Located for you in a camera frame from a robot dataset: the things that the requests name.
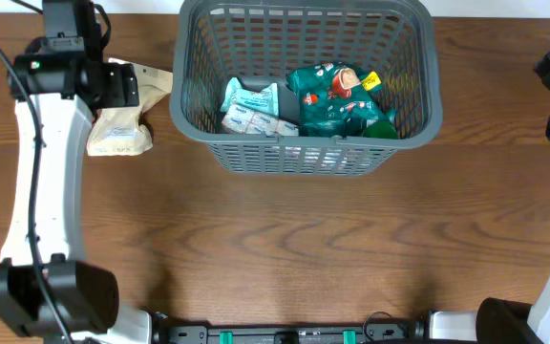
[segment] green snack bag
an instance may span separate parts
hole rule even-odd
[[[362,85],[362,74],[340,62],[292,72],[287,84],[301,102],[300,135],[355,136],[370,123],[389,121]]]

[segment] white wall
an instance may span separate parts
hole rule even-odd
[[[41,0],[25,0],[41,7]],[[550,0],[421,0],[433,16],[550,18]],[[178,13],[182,0],[95,0],[108,13]],[[0,11],[26,11],[0,0]]]

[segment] wooden table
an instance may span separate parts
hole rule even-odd
[[[112,20],[109,55],[171,69],[176,16]],[[90,261],[116,275],[124,301],[214,325],[535,302],[550,271],[550,94],[532,66],[550,49],[550,20],[435,23],[445,120],[431,144],[363,178],[238,175],[175,128],[166,98],[148,117],[152,150],[85,159]],[[41,33],[37,15],[0,15],[8,56]],[[12,105],[0,62],[0,247]],[[16,340],[0,322],[0,342]]]

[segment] basket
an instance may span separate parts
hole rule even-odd
[[[434,23],[417,0],[186,0],[180,10],[171,117],[244,173],[357,176],[396,150],[432,140],[442,123]],[[400,140],[219,134],[222,90],[238,77],[280,84],[297,68],[343,61],[376,71]]]

